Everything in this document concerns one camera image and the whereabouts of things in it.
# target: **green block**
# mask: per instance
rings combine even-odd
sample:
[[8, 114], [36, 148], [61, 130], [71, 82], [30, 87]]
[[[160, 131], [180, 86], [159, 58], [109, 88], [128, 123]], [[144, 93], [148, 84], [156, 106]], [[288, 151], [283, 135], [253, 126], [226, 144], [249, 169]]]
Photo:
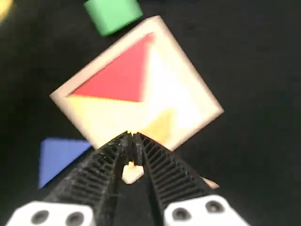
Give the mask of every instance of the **green block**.
[[103, 36], [120, 30], [143, 15], [136, 0], [89, 0], [84, 6]]

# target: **blue triangle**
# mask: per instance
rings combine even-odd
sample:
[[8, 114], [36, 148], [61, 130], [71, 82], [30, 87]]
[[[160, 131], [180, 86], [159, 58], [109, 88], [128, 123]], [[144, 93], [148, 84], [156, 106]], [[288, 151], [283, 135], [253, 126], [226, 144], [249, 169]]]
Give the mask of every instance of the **blue triangle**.
[[46, 138], [41, 143], [39, 188], [47, 184], [90, 146], [83, 140]]

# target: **black background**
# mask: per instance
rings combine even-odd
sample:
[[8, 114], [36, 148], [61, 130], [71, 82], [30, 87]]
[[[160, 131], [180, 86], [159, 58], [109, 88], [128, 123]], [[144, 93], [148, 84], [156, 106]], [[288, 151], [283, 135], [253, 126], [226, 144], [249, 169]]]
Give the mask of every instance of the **black background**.
[[[0, 25], [3, 224], [16, 207], [37, 198], [40, 142], [82, 138], [48, 95], [137, 24], [101, 37], [82, 3], [15, 0]], [[176, 152], [218, 182], [220, 193], [251, 225], [298, 225], [297, 7], [254, 0], [140, 4], [144, 17], [162, 16], [225, 110]], [[142, 202], [138, 188], [134, 194]], [[126, 190], [123, 197], [131, 194]], [[135, 209], [141, 211], [141, 203], [124, 211]]]

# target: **screw hole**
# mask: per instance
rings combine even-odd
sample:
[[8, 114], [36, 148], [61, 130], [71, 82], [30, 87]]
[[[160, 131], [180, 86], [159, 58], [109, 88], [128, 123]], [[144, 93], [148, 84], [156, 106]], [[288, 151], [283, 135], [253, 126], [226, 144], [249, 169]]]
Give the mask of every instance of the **screw hole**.
[[48, 216], [49, 216], [49, 211], [47, 210], [41, 210], [39, 212], [36, 212], [32, 217], [32, 223], [34, 225], [42, 224], [47, 220]]
[[216, 201], [207, 202], [206, 209], [209, 213], [221, 213], [224, 211], [224, 207]]
[[186, 209], [177, 208], [173, 211], [173, 218], [175, 220], [188, 220], [191, 218], [191, 215]]
[[67, 226], [80, 226], [84, 221], [84, 215], [81, 212], [70, 214], [66, 220]]

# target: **beige frame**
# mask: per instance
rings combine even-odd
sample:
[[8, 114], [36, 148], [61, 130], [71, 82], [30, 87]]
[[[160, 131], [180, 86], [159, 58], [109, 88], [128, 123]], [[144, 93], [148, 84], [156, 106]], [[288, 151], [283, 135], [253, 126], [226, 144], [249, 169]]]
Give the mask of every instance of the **beige frame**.
[[174, 142], [169, 148], [173, 151], [223, 112], [222, 107], [201, 79], [190, 60], [186, 57], [185, 53], [176, 42], [161, 17], [153, 16], [142, 21], [128, 34], [101, 53], [97, 58], [81, 69], [77, 74], [71, 77], [65, 84], [50, 95], [51, 99], [58, 105], [61, 111], [66, 114], [66, 116], [95, 149], [99, 148], [97, 140], [95, 140], [93, 135], [83, 126], [81, 120], [72, 110], [65, 97], [82, 83], [87, 81], [96, 72], [117, 58], [125, 49], [129, 48], [139, 39], [151, 32], [155, 33], [156, 38], [154, 44], [158, 46], [164, 61], [169, 64], [170, 67], [174, 68], [175, 76], [177, 76], [181, 82], [190, 88], [190, 91], [193, 92], [195, 102], [199, 104], [201, 108], [204, 108], [206, 112], [204, 120], [199, 125], [196, 125], [193, 131], [184, 132], [184, 135], [181, 132], [178, 137], [175, 137]]

